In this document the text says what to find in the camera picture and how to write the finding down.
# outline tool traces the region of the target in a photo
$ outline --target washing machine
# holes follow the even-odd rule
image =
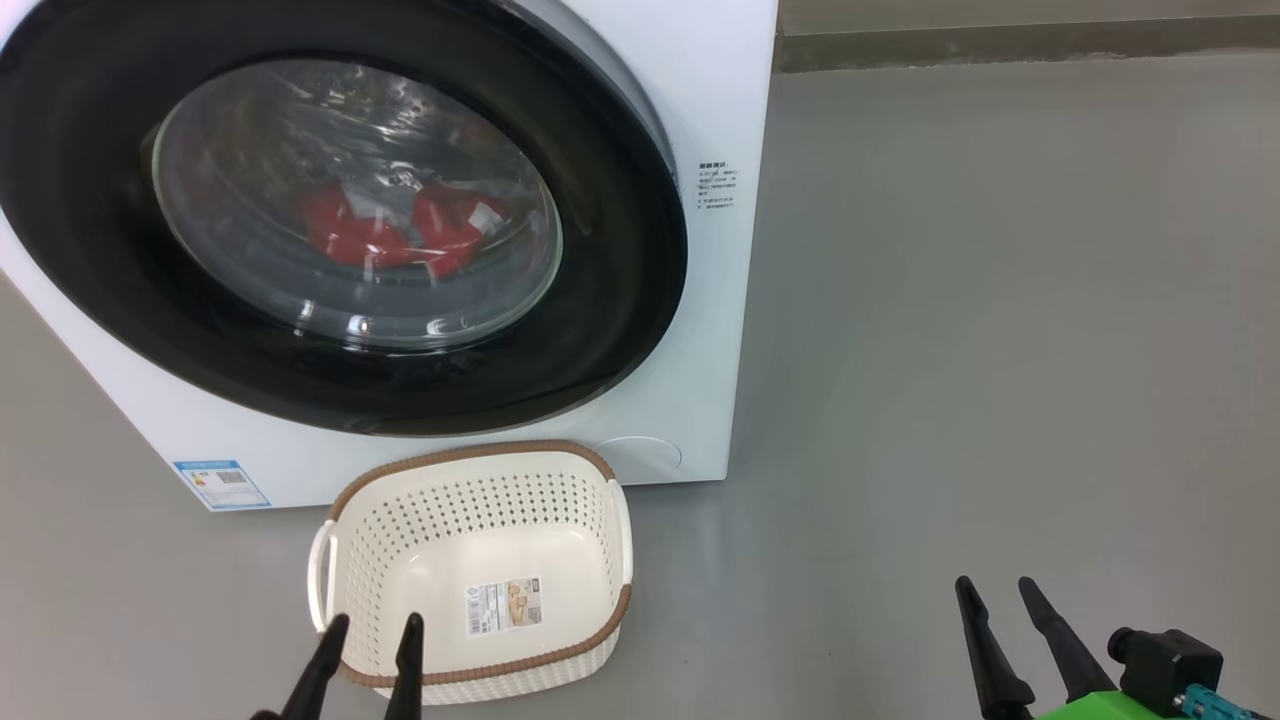
[[[5,0],[0,269],[210,510],[541,438],[723,479],[774,17]]]

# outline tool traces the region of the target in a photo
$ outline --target white plastic basket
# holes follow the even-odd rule
[[[333,505],[307,592],[317,632],[334,614],[351,618],[339,671],[384,696],[410,612],[425,624],[424,705],[553,688],[599,670],[618,642],[627,502],[608,464],[571,442],[392,462]],[[497,628],[503,612],[508,626]]]

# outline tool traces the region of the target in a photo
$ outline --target washing machine door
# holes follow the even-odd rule
[[[0,54],[0,204],[141,355],[348,432],[582,402],[685,277],[652,129],[486,0],[44,3]]]

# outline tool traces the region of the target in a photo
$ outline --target product label on basket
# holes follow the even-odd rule
[[[543,582],[521,578],[467,588],[467,637],[543,623]]]

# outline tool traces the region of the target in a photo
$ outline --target basket handle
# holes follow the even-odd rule
[[[622,536],[622,584],[631,584],[632,553],[631,553],[631,512],[627,511],[627,496],[622,492],[618,480],[609,480],[609,491],[613,493],[613,514],[618,519],[618,534]]]
[[[338,565],[338,537],[334,536],[337,527],[335,521],[325,520],[316,532],[316,539],[311,541],[311,559],[307,562],[307,603],[311,607],[311,624],[316,626],[317,633],[323,633],[333,618],[333,588]],[[326,587],[321,591],[320,561],[324,560],[326,548],[329,550],[329,571],[325,574]]]

